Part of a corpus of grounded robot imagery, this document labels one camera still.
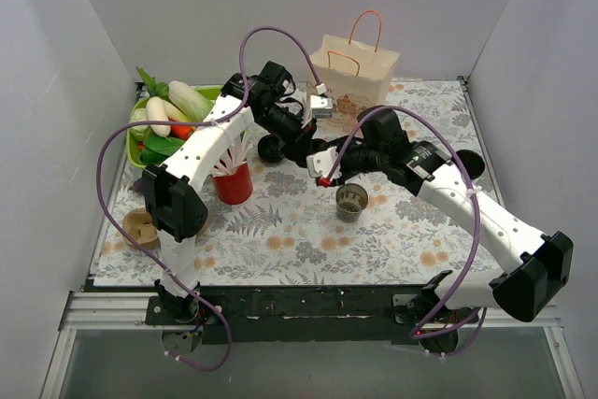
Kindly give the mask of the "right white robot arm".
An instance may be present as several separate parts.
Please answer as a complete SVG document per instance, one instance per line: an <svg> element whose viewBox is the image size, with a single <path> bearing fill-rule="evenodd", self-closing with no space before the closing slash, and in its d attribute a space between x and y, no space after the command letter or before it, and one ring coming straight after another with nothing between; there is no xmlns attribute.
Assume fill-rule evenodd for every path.
<svg viewBox="0 0 598 399"><path fill-rule="evenodd" d="M422 289L422 322L447 320L462 307L498 307L518 321L533 321L566 285L573 241L525 223L480 191L452 147L409 141L401 112L378 106L361 113L355 129L363 143L348 135L325 176L342 184L381 172L472 236L462 271L438 275Z"/></svg>

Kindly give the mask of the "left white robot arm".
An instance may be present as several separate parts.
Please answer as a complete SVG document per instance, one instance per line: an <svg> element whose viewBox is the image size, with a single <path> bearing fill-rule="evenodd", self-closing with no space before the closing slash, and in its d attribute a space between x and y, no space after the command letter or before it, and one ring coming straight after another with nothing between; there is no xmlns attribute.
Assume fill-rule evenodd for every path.
<svg viewBox="0 0 598 399"><path fill-rule="evenodd" d="M306 166L313 152L316 119L332 113L323 83L307 98L302 113L281 107L291 83L290 72L273 62L266 63L256 76L231 76L206 117L207 125L162 164L149 164L143 171L145 207L157 230L163 270L155 287L162 309L177 323L192 322L199 311L193 296L199 285L194 269L195 237L208 217L200 191L213 168L252 124L275 137L287 159Z"/></svg>

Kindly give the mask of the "stack of dark plastic cups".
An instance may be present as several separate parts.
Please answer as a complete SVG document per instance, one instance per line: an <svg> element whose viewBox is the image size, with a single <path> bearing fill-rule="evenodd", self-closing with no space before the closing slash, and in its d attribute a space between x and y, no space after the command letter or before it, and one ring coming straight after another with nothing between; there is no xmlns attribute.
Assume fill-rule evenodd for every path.
<svg viewBox="0 0 598 399"><path fill-rule="evenodd" d="M483 157L473 150L458 150L457 156L462 161L470 179L480 178L486 170L486 163Z"/></svg>

